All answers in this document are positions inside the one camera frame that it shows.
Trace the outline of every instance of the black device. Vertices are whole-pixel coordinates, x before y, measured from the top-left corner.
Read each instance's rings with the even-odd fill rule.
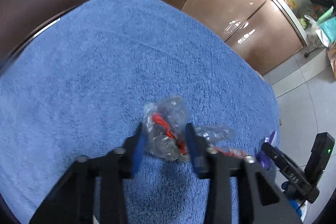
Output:
[[[210,187],[204,224],[231,223],[230,177],[237,177],[241,224],[301,224],[286,197],[252,156],[237,159],[209,147],[191,123],[185,129],[193,170]],[[137,172],[145,137],[140,124],[134,136],[106,156],[80,156],[43,200],[30,224],[92,224],[95,177],[102,177],[100,224],[127,224],[123,179]]]
[[[264,143],[261,150],[288,179],[290,186],[286,188],[286,196],[314,203],[320,194],[317,184],[330,159],[334,144],[335,139],[329,133],[317,134],[304,171],[290,157],[269,143]]]

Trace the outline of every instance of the blue towel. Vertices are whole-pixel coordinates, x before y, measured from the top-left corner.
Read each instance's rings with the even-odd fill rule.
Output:
[[[168,4],[90,0],[63,16],[0,78],[0,193],[9,208],[27,224],[78,155],[122,145],[144,104],[172,95],[183,97],[196,126],[236,130],[236,140],[220,147],[254,155],[278,131],[271,87],[217,35]],[[208,183],[188,163],[145,155],[125,182],[129,222],[201,224]],[[232,206],[236,223],[236,198]]]

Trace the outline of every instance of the purple object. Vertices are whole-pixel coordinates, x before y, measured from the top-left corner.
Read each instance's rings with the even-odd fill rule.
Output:
[[[265,142],[270,143],[271,146],[275,146],[277,141],[277,132],[273,131],[269,138],[265,138]],[[257,161],[261,164],[262,168],[268,170],[271,167],[272,161],[263,151],[259,151],[256,156]]]

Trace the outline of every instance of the silver bolt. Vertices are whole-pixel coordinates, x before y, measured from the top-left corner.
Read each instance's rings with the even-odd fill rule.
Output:
[[[89,159],[88,156],[78,156],[78,157],[76,158],[76,160],[77,160],[78,162],[86,162],[88,159]]]
[[[115,149],[113,150],[113,152],[114,152],[115,154],[122,155],[122,154],[125,154],[126,149],[123,148],[123,147],[117,147],[117,148],[115,148]]]
[[[217,154],[218,153],[218,151],[215,148],[213,148],[213,147],[208,147],[207,148],[207,152],[209,154]]]
[[[252,163],[255,162],[255,158],[252,157],[252,156],[245,156],[245,157],[244,157],[244,160],[245,160],[247,163],[249,163],[249,164],[252,164]]]

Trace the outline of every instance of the red object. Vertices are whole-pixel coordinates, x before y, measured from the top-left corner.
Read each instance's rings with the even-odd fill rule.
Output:
[[[152,119],[153,119],[153,122],[154,123],[157,123],[161,126],[163,126],[166,130],[166,135],[169,137],[169,138],[172,138],[175,140],[177,146],[179,147],[179,149],[181,150],[181,153],[182,155],[186,153],[186,150],[185,150],[185,145],[184,145],[184,142],[179,142],[177,140],[177,138],[174,136],[173,132],[170,130],[170,126],[169,124],[167,124],[167,122],[161,117],[161,115],[159,113],[155,113],[153,116],[152,116]]]

